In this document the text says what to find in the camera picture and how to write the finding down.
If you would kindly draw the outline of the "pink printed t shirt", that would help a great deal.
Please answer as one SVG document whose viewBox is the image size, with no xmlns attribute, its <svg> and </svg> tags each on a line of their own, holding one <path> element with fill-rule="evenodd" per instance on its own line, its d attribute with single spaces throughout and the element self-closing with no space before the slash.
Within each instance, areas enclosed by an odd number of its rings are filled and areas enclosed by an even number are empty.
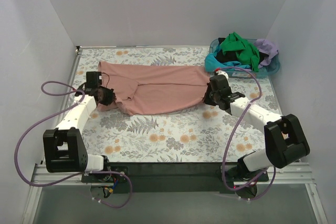
<svg viewBox="0 0 336 224">
<path fill-rule="evenodd" d="M 119 109 L 128 115 L 176 112 L 202 102 L 209 74 L 201 66 L 143 66 L 99 62 L 102 84 L 115 100 L 98 110 Z"/>
</svg>

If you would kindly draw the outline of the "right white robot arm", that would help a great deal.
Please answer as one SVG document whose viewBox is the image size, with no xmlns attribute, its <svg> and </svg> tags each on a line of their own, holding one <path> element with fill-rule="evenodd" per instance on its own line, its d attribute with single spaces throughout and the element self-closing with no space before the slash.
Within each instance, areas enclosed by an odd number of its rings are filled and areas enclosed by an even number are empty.
<svg viewBox="0 0 336 224">
<path fill-rule="evenodd" d="M 295 115 L 270 112 L 242 93 L 232 92 L 222 71 L 210 78 L 204 103 L 241 118 L 264 135 L 265 148 L 239 158 L 237 165 L 226 171 L 230 177 L 248 178 L 268 167 L 284 168 L 310 154 L 310 146 Z"/>
</svg>

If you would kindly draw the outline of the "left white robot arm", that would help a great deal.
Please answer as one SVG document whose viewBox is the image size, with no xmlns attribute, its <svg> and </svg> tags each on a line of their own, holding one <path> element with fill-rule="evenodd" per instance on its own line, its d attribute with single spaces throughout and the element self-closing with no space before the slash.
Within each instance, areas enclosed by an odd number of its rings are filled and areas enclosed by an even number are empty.
<svg viewBox="0 0 336 224">
<path fill-rule="evenodd" d="M 83 128 L 98 105 L 115 101 L 113 89 L 103 84 L 105 72 L 86 73 L 86 82 L 75 90 L 73 103 L 62 121 L 43 134 L 45 162 L 50 173 L 100 172 L 107 170 L 108 159 L 88 154 L 82 139 Z"/>
</svg>

